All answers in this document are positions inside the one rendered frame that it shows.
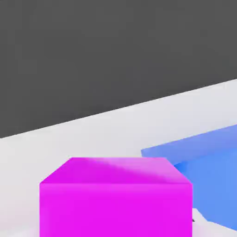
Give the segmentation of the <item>small magenta cube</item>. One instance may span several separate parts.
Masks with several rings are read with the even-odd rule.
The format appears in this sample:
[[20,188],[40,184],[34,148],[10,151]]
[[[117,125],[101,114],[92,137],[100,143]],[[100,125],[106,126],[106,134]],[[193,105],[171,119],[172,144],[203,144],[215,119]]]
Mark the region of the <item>small magenta cube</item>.
[[39,185],[39,237],[192,237],[193,186],[165,158],[71,158]]

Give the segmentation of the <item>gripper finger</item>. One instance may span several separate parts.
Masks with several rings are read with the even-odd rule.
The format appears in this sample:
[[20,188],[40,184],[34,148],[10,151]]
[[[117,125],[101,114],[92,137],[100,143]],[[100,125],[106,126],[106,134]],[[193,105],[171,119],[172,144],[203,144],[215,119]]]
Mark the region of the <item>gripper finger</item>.
[[192,209],[192,237],[237,237],[237,231],[207,221],[196,209]]

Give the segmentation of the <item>large blue box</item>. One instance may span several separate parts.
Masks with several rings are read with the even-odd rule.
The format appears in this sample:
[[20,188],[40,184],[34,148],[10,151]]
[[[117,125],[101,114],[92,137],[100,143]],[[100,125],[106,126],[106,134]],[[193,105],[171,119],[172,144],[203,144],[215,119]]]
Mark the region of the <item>large blue box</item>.
[[164,157],[193,185],[193,207],[237,231],[237,125],[141,150]]

